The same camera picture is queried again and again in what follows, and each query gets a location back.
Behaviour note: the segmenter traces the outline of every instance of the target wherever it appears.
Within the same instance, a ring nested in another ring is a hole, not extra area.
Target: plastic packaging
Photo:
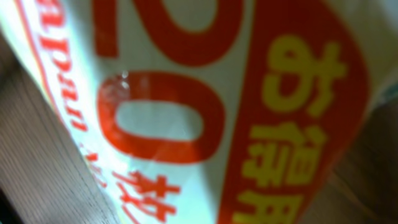
[[[395,0],[0,2],[124,223],[295,223],[397,81]]]

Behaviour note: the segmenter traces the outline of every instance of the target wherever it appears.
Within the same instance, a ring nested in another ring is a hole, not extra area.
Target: plastic bag
[[[295,223],[397,81],[394,0],[0,6],[124,223]]]

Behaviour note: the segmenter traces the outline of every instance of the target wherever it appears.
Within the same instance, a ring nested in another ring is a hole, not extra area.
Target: food package
[[[123,223],[296,223],[397,83],[396,0],[3,0]]]

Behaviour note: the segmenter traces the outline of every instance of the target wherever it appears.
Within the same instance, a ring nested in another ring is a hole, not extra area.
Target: yellow character
[[[270,72],[262,84],[263,103],[277,113],[289,113],[301,108],[317,84],[317,96],[307,108],[307,113],[318,118],[333,100],[333,81],[346,75],[346,65],[338,61],[340,46],[326,44],[323,57],[317,60],[310,47],[296,35],[277,38],[269,50],[267,64]],[[299,78],[297,88],[289,95],[280,92],[284,75]]]
[[[254,213],[235,212],[233,223],[293,224],[302,200],[302,195],[261,195],[247,190],[238,195],[238,201],[254,207]]]
[[[283,183],[309,184],[317,171],[322,146],[326,142],[326,136],[318,126],[306,127],[301,132],[293,122],[253,126],[250,138],[264,142],[249,146],[251,157],[243,163],[242,175],[254,179],[262,188],[279,187]]]

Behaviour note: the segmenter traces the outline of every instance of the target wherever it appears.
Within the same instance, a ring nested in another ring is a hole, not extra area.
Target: brown wood grain surface
[[[371,117],[301,224],[398,223],[398,194],[392,193],[397,115],[398,103],[392,103]],[[0,84],[0,188],[26,224],[118,223],[67,132],[20,68]]]

